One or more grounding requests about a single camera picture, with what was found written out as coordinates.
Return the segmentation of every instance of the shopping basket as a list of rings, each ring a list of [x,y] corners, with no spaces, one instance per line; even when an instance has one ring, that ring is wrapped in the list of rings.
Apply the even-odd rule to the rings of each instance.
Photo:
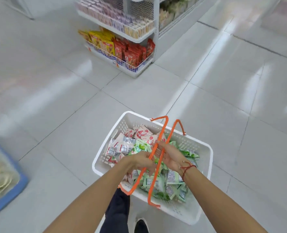
[[[102,176],[104,173],[106,173],[111,168],[110,163],[108,162],[108,160],[110,159],[110,156],[107,156],[105,154],[106,146],[110,142],[111,138],[116,138],[118,134],[121,132],[125,133],[125,131],[128,128],[133,128],[134,126],[139,126],[143,124],[154,134],[158,132],[162,132],[162,130],[164,131],[165,134],[170,133],[171,134],[170,139],[176,141],[177,144],[179,144],[181,148],[195,150],[200,156],[200,159],[197,160],[198,169],[208,179],[210,179],[212,157],[213,157],[213,152],[212,152],[211,147],[208,144],[202,141],[199,141],[193,137],[190,137],[182,132],[179,132],[177,130],[172,130],[171,127],[166,126],[168,122],[168,117],[165,116],[161,118],[165,118],[164,125],[157,121],[151,121],[152,119],[146,118],[132,111],[127,111],[123,113],[122,116],[115,123],[113,128],[110,130],[106,139],[103,141],[93,161],[93,164],[92,164],[93,171],[99,176]],[[179,203],[177,201],[165,201],[165,200],[156,199],[155,197],[151,196],[151,193],[147,193],[140,188],[136,188],[136,189],[133,188],[133,185],[129,184],[127,181],[122,181],[120,184],[120,187],[124,192],[127,192],[128,194],[131,193],[137,198],[149,203],[150,205],[158,207],[160,210],[166,212],[167,214],[189,225],[195,224],[200,218],[202,209],[190,191],[188,192],[186,196],[186,203]]]

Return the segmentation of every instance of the orange basket handle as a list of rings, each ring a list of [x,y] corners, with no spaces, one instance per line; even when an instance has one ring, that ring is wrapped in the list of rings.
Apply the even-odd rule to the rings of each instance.
[[[163,116],[163,117],[158,117],[158,118],[155,118],[155,119],[153,119],[153,118],[150,119],[150,121],[155,121],[155,120],[157,120],[157,119],[163,119],[163,118],[165,118],[165,123],[164,123],[164,126],[163,126],[163,128],[162,128],[162,130],[161,130],[161,132],[160,132],[159,137],[157,138],[158,141],[161,140],[161,137],[162,137],[162,135],[163,135],[163,133],[164,133],[164,131],[165,131],[165,127],[166,127],[166,125],[167,125],[167,123],[168,123],[168,116]],[[157,150],[157,146],[158,146],[158,144],[156,144],[156,145],[153,147],[153,150],[152,150],[152,152],[151,152],[151,154],[150,154],[150,156],[149,156],[149,159],[152,159],[154,153],[155,153],[156,150]],[[142,178],[142,176],[143,176],[143,174],[145,173],[145,171],[146,171],[146,168],[143,168],[143,169],[141,170],[141,172],[140,172],[140,174],[139,174],[139,176],[138,176],[136,182],[133,184],[133,187],[130,189],[130,191],[126,191],[126,190],[122,187],[121,183],[118,185],[118,187],[119,187],[119,188],[121,189],[121,191],[123,191],[126,195],[131,195],[131,194],[135,191],[135,189],[137,188],[137,186],[139,185],[140,179]]]
[[[169,133],[169,136],[168,136],[168,138],[167,138],[167,140],[166,140],[166,142],[165,142],[166,144],[169,143],[169,140],[170,140],[170,138],[171,138],[171,136],[172,136],[172,134],[173,134],[173,132],[174,132],[174,129],[175,129],[175,127],[176,127],[176,125],[177,125],[178,122],[179,122],[179,124],[180,124],[180,126],[181,126],[183,135],[184,135],[184,136],[186,135],[186,133],[184,132],[183,126],[182,126],[182,124],[181,124],[181,121],[180,121],[179,119],[176,119],[176,121],[175,121],[175,123],[174,123],[174,125],[173,125],[173,127],[172,127],[172,129],[171,129],[171,132]],[[161,163],[162,163],[162,158],[163,158],[163,156],[164,156],[164,153],[165,153],[165,149],[163,148],[163,149],[162,149],[162,152],[161,152],[161,155],[160,155],[160,158],[159,158],[159,161],[158,161],[158,163],[157,163],[157,169],[155,170],[155,173],[158,173],[158,172],[159,172],[159,169],[160,169],[160,166],[161,166]],[[152,196],[152,192],[153,192],[154,184],[155,184],[155,181],[156,181],[156,180],[157,180],[157,175],[154,175],[152,184],[151,184],[150,189],[149,189],[148,204],[151,205],[151,206],[153,206],[153,207],[160,208],[161,205],[159,205],[159,204],[154,204],[154,203],[151,202],[151,196]]]

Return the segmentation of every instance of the white tile floor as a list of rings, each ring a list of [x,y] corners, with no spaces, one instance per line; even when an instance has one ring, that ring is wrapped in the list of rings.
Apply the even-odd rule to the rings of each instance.
[[[30,178],[0,232],[42,232],[91,185],[126,110],[179,118],[213,148],[211,181],[269,232],[287,232],[287,58],[239,39],[287,56],[287,38],[260,27],[275,1],[219,0],[200,19],[217,29],[196,23],[137,79],[82,47],[73,7],[31,21],[0,3],[0,144]],[[204,215],[187,226],[136,199],[133,209],[152,232],[214,232]]]

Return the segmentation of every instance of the basket rim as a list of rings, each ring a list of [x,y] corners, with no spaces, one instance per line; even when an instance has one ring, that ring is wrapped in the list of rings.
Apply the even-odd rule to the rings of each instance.
[[[147,117],[145,117],[145,116],[142,116],[142,115],[140,115],[140,114],[137,114],[137,113],[135,113],[135,112],[133,112],[133,111],[126,111],[126,112],[124,112],[124,113],[120,116],[120,118],[117,120],[117,122],[114,124],[114,126],[112,127],[112,129],[110,130],[110,132],[108,133],[108,135],[106,136],[105,140],[103,141],[102,145],[100,146],[100,148],[99,148],[99,150],[98,150],[98,152],[97,152],[97,154],[96,154],[96,157],[95,157],[94,160],[93,160],[92,169],[93,169],[94,173],[96,173],[96,174],[99,175],[99,176],[102,176],[104,173],[99,172],[99,171],[95,168],[95,164],[96,164],[96,162],[97,162],[97,160],[98,160],[98,158],[99,158],[99,156],[100,156],[100,154],[101,154],[101,152],[102,152],[104,146],[107,144],[107,141],[109,140],[110,135],[113,133],[113,131],[116,129],[116,127],[118,126],[118,124],[120,123],[120,121],[123,119],[123,117],[124,117],[126,114],[133,114],[133,115],[135,115],[135,116],[137,116],[137,117],[140,117],[140,118],[143,118],[143,119],[145,119],[145,120],[147,120],[147,121],[150,121],[149,118],[147,118]],[[152,122],[155,123],[156,125],[160,126],[160,127],[163,127],[163,126],[164,126],[163,124],[161,124],[161,123],[159,123],[159,122],[157,122],[157,121],[152,121]],[[174,130],[174,133],[178,133],[178,134],[180,134],[180,135],[183,136],[183,133],[180,132],[180,131],[177,131],[176,129]],[[205,142],[202,142],[202,141],[200,141],[200,140],[198,140],[198,139],[196,139],[196,138],[194,138],[194,137],[189,136],[188,134],[185,135],[185,137],[187,137],[188,139],[191,139],[191,140],[193,140],[193,141],[196,141],[196,142],[198,142],[198,143],[200,143],[200,144],[202,144],[202,145],[204,145],[204,146],[207,146],[207,147],[209,148],[209,150],[210,150],[210,160],[209,160],[209,167],[208,167],[207,178],[208,178],[208,180],[210,180],[211,169],[212,169],[212,159],[213,159],[213,151],[212,151],[211,146],[208,145],[208,144],[205,143]]]

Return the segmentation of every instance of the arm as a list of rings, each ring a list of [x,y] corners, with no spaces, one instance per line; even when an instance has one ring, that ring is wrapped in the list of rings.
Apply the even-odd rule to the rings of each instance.
[[[44,233],[95,232],[114,192],[127,171],[143,167],[155,170],[155,164],[140,152],[122,158],[118,164],[82,192],[44,231]]]
[[[159,145],[166,151],[163,157],[164,163],[182,176],[184,169],[180,167],[189,166],[183,162],[189,161],[176,147],[164,142],[159,142]],[[197,168],[189,168],[185,172],[184,181],[217,233],[267,233],[251,215],[216,187]]]

